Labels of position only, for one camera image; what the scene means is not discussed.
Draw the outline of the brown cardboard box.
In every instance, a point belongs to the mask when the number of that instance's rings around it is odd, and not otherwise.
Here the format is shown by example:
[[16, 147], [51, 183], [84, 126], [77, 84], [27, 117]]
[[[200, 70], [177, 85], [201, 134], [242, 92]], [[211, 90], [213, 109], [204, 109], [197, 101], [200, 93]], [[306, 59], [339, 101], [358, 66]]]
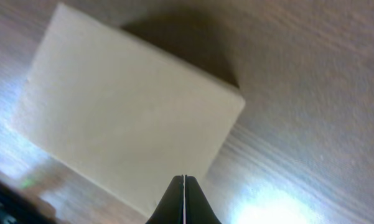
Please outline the brown cardboard box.
[[205, 176], [244, 107], [234, 86], [60, 3], [11, 127], [149, 217], [174, 176]]

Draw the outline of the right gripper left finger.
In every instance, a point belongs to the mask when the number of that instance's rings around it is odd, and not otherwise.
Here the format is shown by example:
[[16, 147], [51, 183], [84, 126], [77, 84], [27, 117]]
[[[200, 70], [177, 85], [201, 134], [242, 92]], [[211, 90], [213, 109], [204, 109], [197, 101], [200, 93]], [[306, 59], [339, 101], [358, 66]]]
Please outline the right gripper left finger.
[[146, 224], [184, 223], [184, 176], [174, 176]]

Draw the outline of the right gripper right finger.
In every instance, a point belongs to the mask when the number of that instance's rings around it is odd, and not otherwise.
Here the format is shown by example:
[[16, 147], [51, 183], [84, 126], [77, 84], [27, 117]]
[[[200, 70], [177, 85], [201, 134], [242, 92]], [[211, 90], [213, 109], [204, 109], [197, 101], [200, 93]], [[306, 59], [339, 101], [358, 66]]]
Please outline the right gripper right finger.
[[185, 176], [185, 223], [221, 224], [193, 176]]

